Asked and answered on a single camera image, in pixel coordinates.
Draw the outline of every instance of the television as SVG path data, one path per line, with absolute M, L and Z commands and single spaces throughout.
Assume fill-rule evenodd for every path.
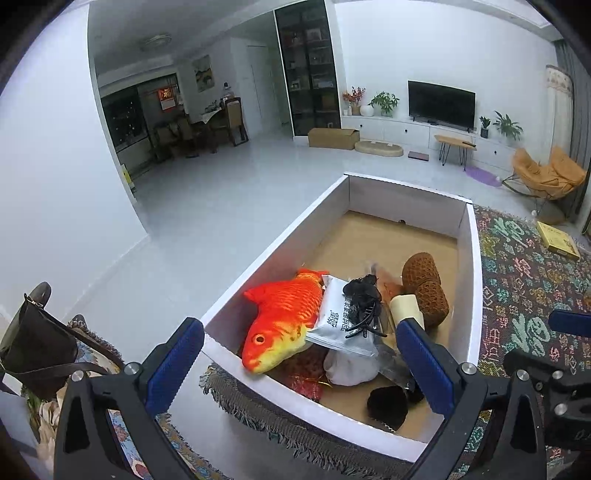
M 434 83 L 408 81 L 408 115 L 455 127 L 474 128 L 476 94 Z

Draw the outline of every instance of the orange chair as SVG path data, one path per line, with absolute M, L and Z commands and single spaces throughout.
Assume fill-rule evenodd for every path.
M 585 170 L 556 146 L 552 147 L 550 163 L 547 165 L 537 164 L 524 148 L 516 150 L 512 165 L 514 173 L 503 180 L 503 185 L 521 195 L 544 199 L 544 203 L 568 195 L 584 182 L 587 175 Z M 512 187 L 508 184 L 510 181 L 521 182 L 528 188 L 530 194 Z

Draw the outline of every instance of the small cardboard box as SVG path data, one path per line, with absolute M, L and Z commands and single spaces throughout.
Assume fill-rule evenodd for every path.
M 358 141 L 359 130 L 353 128 L 313 128 L 308 132 L 311 147 L 353 150 Z
M 538 222 L 536 227 L 542 237 L 542 243 L 548 250 L 575 261 L 580 260 L 579 250 L 569 234 L 542 222 Z

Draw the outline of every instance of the snack packet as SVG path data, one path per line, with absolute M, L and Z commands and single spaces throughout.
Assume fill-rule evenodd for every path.
M 374 335 L 355 335 L 346 338 L 354 333 L 345 331 L 351 327 L 351 319 L 357 318 L 356 309 L 351 305 L 350 298 L 343 294 L 343 287 L 348 282 L 332 275 L 322 275 L 322 280 L 326 290 L 322 297 L 318 320 L 314 328 L 306 333 L 306 340 L 346 353 L 377 355 Z

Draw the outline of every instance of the red flower arrangement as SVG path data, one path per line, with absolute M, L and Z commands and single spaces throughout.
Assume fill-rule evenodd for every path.
M 351 90 L 351 93 L 349 92 L 344 92 L 343 93 L 343 99 L 347 100 L 348 102 L 354 104 L 354 105 L 358 105 L 359 102 L 361 101 L 361 99 L 363 98 L 363 95 L 365 94 L 365 89 L 361 88 L 361 87 L 353 87 L 353 89 Z

